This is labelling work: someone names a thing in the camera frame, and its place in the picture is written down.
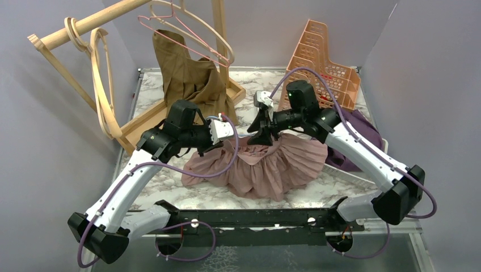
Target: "olive green garment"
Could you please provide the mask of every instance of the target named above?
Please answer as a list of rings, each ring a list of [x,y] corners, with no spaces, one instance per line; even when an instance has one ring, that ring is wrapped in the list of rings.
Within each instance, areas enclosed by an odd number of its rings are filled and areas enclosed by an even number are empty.
[[[167,37],[185,45],[184,37],[167,30],[158,30]],[[162,72],[164,101],[167,114],[174,102],[184,99],[195,103],[204,118],[227,115],[234,124],[238,124],[234,102],[226,93],[214,62],[201,58],[191,59],[187,48],[172,42],[162,35],[154,33],[154,50]],[[199,117],[195,123],[201,124]]]

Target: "wooden frame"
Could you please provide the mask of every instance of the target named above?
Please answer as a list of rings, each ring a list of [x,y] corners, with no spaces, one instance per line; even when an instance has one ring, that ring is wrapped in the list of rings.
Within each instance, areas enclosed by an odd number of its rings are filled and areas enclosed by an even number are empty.
[[[151,0],[122,0],[114,5],[105,8],[95,14],[92,14],[82,20],[72,20],[75,28],[75,34],[78,36],[92,31],[95,28],[102,26],[114,20],[115,18],[132,11]],[[214,29],[225,39],[225,14],[223,0],[211,0],[212,10],[214,16]],[[35,48],[50,62],[50,64],[62,75],[63,78],[77,91],[77,93],[85,100],[85,102],[95,112],[97,109],[96,102],[88,95],[82,86],[75,80],[65,66],[52,54],[51,50],[71,41],[69,33],[66,28],[58,30],[43,38],[38,38],[35,34],[28,37]],[[217,40],[217,51],[224,57],[227,57],[227,50],[224,44]],[[219,71],[221,78],[226,82],[227,95],[229,95],[234,104],[239,103],[246,97],[246,90],[242,88],[237,82],[229,78],[229,69],[220,66]],[[141,134],[158,124],[166,116],[167,106],[162,100],[155,103],[150,109],[146,110],[136,118],[129,121],[121,127],[121,135],[116,135],[117,141],[122,147],[131,154],[135,150],[135,145],[140,139]]]

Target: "pink hanger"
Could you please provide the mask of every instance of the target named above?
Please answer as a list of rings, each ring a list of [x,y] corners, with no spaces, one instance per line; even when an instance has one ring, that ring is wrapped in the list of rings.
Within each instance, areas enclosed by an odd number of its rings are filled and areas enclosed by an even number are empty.
[[[187,25],[184,24],[184,23],[177,17],[177,15],[175,14],[175,10],[174,10],[174,6],[173,6],[172,0],[170,0],[170,3],[171,3],[171,11],[172,11],[171,15],[166,15],[166,16],[151,16],[151,17],[147,17],[147,16],[140,15],[140,16],[137,17],[139,23],[141,23],[144,27],[146,27],[146,28],[154,31],[155,33],[163,36],[164,38],[166,38],[166,39],[168,39],[168,40],[170,40],[170,41],[172,41],[172,42],[174,42],[174,43],[176,43],[176,44],[178,44],[178,45],[180,45],[180,46],[182,46],[182,47],[184,47],[184,48],[187,48],[188,50],[190,50],[190,51],[192,51],[192,52],[194,52],[194,53],[196,53],[196,54],[198,54],[198,55],[200,55],[200,56],[202,56],[202,57],[204,57],[204,58],[206,58],[206,59],[208,59],[208,60],[211,60],[211,61],[213,61],[213,62],[215,62],[215,63],[217,63],[217,64],[219,64],[219,65],[221,65],[221,66],[223,66],[223,67],[229,67],[229,65],[230,65],[230,64],[229,64],[229,59],[227,59],[226,57],[224,57],[223,55],[221,55],[219,52],[217,52],[216,50],[214,50],[212,47],[210,47],[210,46],[207,44],[207,42],[205,42],[205,41],[204,41],[203,39],[201,39],[197,34],[195,34],[194,31],[192,31],[189,27],[187,27]],[[182,24],[187,30],[189,30],[190,33],[192,33],[199,41],[201,41],[201,42],[209,49],[209,51],[210,51],[211,53],[214,53],[215,55],[217,55],[217,57],[223,59],[223,60],[227,63],[227,65],[226,65],[226,64],[223,64],[223,63],[220,63],[220,62],[218,62],[218,61],[216,61],[216,60],[214,60],[214,59],[212,59],[212,58],[210,58],[210,57],[208,57],[208,56],[206,56],[206,55],[204,55],[204,54],[201,54],[201,53],[195,51],[194,49],[189,48],[188,46],[186,46],[186,45],[184,45],[184,44],[181,44],[180,42],[178,42],[178,41],[176,41],[176,40],[174,40],[174,39],[172,39],[172,38],[170,38],[170,37],[167,37],[167,36],[164,35],[163,33],[160,33],[159,31],[157,31],[157,30],[151,28],[150,26],[146,25],[146,24],[143,23],[142,20],[141,20],[141,18],[147,19],[147,20],[150,21],[150,19],[164,19],[164,18],[172,18],[172,17],[175,17],[175,19],[177,19],[177,21],[179,21],[180,24]]]

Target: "marble tabletop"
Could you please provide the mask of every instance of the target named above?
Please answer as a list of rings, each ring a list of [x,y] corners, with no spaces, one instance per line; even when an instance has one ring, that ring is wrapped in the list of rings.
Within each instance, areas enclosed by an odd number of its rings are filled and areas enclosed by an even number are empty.
[[[284,76],[283,71],[231,71],[230,77],[246,89],[244,100],[235,106],[239,119],[237,131],[246,133],[249,124],[256,116],[256,109],[252,103],[255,91],[272,91],[279,80]],[[274,96],[275,103],[279,101],[280,91]],[[159,99],[163,98],[162,74],[160,72],[144,73],[142,85],[138,94],[134,117]],[[371,120],[369,111],[360,90],[356,108],[367,119]],[[169,164],[183,168],[195,150],[190,151],[182,158],[172,158]],[[124,152],[121,160],[123,169],[129,160]],[[304,189],[293,189],[286,193],[281,202],[270,199],[247,199],[237,197],[230,193],[226,187],[216,187],[209,182],[184,187],[180,181],[181,174],[169,169],[163,169],[155,175],[145,186],[141,194],[132,204],[133,210],[143,210],[152,206],[156,201],[165,199],[180,209],[276,209],[276,208],[303,208],[303,207],[329,207],[343,196],[359,196],[375,191],[376,186],[369,182],[353,184],[338,177],[321,172],[319,176],[308,183]]]

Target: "pink skirt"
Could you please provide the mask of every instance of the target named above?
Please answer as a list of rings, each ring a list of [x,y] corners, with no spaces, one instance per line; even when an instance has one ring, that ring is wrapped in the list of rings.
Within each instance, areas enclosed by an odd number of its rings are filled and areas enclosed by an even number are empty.
[[[290,189],[304,188],[317,178],[327,157],[327,146],[318,141],[283,133],[273,146],[249,146],[249,137],[239,139],[239,151],[233,166],[224,174],[209,178],[217,186],[227,186],[238,197],[271,198],[282,201]],[[197,153],[184,170],[209,175],[223,170],[234,155],[235,140],[224,141],[222,148],[200,158]],[[182,175],[184,186],[203,178]]]

